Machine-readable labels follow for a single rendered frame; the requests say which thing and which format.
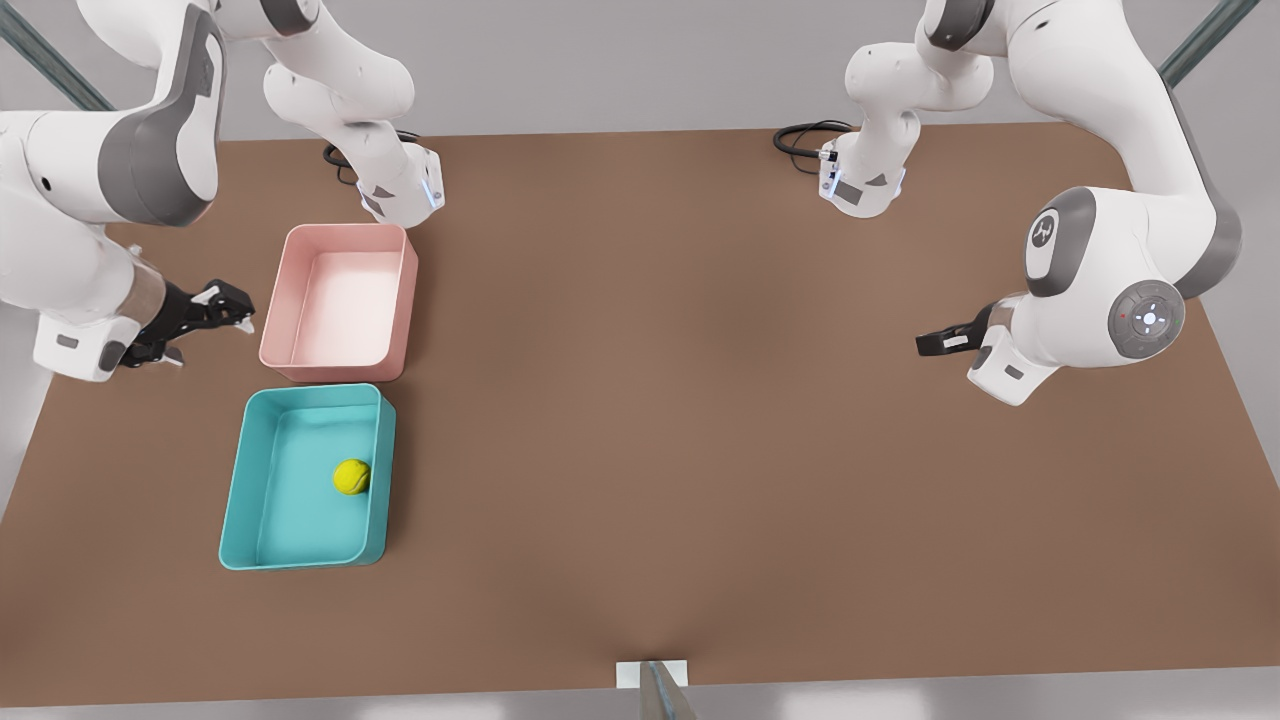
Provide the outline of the pink rectangular tray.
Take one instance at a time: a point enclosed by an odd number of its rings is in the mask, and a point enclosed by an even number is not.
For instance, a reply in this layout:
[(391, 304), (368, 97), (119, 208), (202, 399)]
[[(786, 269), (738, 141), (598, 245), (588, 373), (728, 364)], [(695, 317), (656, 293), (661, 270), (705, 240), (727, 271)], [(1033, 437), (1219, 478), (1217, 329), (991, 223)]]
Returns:
[(297, 225), (282, 250), (260, 363), (296, 383), (397, 379), (417, 275), (401, 225)]

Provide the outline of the teal rectangular tray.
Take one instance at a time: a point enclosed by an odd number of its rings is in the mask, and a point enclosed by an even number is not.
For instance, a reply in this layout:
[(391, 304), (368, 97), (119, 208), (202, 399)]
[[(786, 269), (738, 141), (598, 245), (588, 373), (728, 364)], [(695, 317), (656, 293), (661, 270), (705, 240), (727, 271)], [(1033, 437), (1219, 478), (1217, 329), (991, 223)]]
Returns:
[[(372, 384), (261, 389), (244, 405), (219, 543), (232, 571), (348, 568), (385, 552), (396, 409)], [(369, 462), (366, 492), (332, 484), (335, 465)]]

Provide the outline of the silver frame post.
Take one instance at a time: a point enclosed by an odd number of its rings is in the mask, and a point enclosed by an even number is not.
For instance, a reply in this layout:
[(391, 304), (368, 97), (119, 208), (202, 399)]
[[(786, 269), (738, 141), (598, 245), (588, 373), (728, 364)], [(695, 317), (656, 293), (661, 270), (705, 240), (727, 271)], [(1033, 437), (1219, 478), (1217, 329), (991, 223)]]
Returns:
[(1174, 88), (1181, 83), (1260, 4), (1261, 0), (1219, 0), (1160, 64), (1165, 85)]
[(0, 40), (83, 111), (115, 108), (9, 3), (0, 0)]

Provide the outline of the silver post with white foot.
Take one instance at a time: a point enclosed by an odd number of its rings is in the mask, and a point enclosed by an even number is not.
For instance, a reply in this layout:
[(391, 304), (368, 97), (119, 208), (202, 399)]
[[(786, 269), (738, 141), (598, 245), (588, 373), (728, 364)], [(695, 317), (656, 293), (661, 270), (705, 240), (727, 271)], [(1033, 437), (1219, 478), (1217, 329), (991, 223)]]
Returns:
[(639, 692), (639, 720), (699, 720), (685, 694), (687, 660), (617, 662), (614, 678), (618, 689)]

